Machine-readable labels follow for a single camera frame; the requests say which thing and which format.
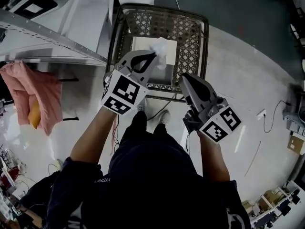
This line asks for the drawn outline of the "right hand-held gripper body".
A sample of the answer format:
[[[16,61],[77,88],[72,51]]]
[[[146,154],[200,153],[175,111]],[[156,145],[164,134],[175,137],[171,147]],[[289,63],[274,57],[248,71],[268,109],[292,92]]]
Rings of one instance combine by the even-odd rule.
[[[216,98],[199,113],[190,110],[183,118],[188,133],[199,131],[218,144],[242,124],[242,119],[225,98]]]

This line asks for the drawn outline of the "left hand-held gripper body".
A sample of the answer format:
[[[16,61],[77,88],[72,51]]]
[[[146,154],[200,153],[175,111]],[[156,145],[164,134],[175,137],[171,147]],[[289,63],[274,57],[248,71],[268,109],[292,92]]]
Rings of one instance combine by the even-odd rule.
[[[115,65],[112,73],[105,77],[101,106],[125,115],[147,95],[147,64]]]

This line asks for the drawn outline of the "white cloth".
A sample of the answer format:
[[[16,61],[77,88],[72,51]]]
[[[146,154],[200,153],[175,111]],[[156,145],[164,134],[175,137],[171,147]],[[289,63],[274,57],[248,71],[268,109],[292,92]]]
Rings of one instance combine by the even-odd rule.
[[[150,50],[154,51],[158,57],[157,67],[160,70],[165,70],[167,63],[166,63],[166,55],[167,55],[167,40],[160,37],[154,38],[153,41],[149,43]]]

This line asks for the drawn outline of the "person's right forearm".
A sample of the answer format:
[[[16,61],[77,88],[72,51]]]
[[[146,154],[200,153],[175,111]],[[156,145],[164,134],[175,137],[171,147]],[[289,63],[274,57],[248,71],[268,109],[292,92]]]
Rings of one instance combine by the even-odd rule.
[[[200,131],[197,131],[200,139],[203,174],[211,182],[230,181],[228,168],[224,162],[221,147],[214,143]]]

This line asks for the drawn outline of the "person's left forearm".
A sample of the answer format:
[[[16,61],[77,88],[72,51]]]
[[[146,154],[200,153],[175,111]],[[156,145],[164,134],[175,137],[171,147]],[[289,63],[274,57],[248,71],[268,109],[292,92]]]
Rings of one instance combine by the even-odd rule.
[[[116,113],[101,107],[74,145],[70,158],[73,161],[97,164],[116,116]]]

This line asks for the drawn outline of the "flat cardboard box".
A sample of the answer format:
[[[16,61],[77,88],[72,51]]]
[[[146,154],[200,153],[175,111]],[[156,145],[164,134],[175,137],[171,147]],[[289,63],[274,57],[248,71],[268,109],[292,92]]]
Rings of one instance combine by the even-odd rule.
[[[287,148],[290,149],[291,151],[295,152],[298,155],[304,155],[305,154],[305,141],[296,136],[291,136]]]

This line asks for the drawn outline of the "person's left white shoe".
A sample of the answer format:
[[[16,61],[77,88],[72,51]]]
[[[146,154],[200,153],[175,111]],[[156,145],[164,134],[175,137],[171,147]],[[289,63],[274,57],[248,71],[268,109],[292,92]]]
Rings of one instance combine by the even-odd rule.
[[[136,112],[140,112],[140,111],[145,112],[146,106],[147,106],[146,98],[143,98],[141,102],[137,105]]]

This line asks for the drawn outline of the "person's white shoe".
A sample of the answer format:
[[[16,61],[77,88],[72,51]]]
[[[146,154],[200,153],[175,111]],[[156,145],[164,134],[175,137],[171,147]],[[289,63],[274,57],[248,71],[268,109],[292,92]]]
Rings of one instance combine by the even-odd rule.
[[[160,113],[158,124],[167,125],[170,122],[171,115],[168,110],[164,110]]]
[[[137,105],[136,112],[140,112],[140,111],[145,112],[146,106],[147,106],[146,98],[143,98],[141,102]]]

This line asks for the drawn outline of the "person's right white shoe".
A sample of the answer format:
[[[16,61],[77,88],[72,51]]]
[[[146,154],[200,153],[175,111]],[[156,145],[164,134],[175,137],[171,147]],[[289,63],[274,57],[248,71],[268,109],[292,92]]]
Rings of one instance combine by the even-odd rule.
[[[164,110],[160,113],[158,124],[167,125],[170,122],[171,115],[168,110]]]

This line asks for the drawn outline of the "person's dark trousers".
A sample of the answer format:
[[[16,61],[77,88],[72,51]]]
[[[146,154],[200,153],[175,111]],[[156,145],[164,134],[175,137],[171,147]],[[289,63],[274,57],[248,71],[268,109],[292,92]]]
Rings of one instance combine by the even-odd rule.
[[[156,126],[153,133],[147,131],[147,116],[144,111],[138,111],[132,119],[132,123],[126,128],[121,139],[119,149],[130,149],[137,145],[157,143],[169,143],[175,145],[176,140],[167,133],[166,125],[161,122]]]

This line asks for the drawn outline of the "brown wicker table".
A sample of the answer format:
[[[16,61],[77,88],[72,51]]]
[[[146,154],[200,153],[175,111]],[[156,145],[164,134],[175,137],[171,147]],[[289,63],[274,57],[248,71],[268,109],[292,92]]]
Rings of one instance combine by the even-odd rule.
[[[179,9],[140,3],[125,3],[118,8],[113,25],[106,73],[132,49],[134,37],[159,38],[177,42],[171,83],[148,83],[148,98],[184,102],[178,85],[183,73],[205,78],[209,23],[202,15]]]

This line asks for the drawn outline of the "white metal shelf rack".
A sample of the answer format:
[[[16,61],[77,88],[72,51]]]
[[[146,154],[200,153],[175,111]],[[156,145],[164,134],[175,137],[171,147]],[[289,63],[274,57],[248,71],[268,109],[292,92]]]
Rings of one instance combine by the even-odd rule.
[[[34,19],[0,8],[0,61],[105,66],[113,0],[68,0]]]

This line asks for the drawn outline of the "pink quilted jacket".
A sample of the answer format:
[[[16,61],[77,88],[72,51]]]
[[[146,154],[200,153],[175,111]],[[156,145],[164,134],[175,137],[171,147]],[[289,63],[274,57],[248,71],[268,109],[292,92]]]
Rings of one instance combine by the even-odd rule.
[[[33,71],[21,60],[4,65],[0,75],[14,100],[19,125],[30,124],[28,115],[37,101],[41,114],[38,128],[49,136],[54,126],[63,121],[61,82],[51,73]]]

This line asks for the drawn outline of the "person's navy shirt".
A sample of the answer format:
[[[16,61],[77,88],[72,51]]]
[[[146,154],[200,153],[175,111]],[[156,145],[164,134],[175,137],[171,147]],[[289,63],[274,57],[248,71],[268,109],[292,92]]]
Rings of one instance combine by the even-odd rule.
[[[109,172],[67,158],[45,229],[251,229],[235,181],[209,182],[177,145],[117,149]]]

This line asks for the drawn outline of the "white shelf with cardboard boxes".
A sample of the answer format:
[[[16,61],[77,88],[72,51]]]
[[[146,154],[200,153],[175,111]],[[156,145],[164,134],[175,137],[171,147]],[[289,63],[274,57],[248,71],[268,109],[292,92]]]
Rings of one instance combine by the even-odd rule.
[[[251,224],[251,229],[275,229],[280,219],[286,218],[303,200],[304,190],[294,181],[283,187],[267,190],[256,201],[242,202]]]

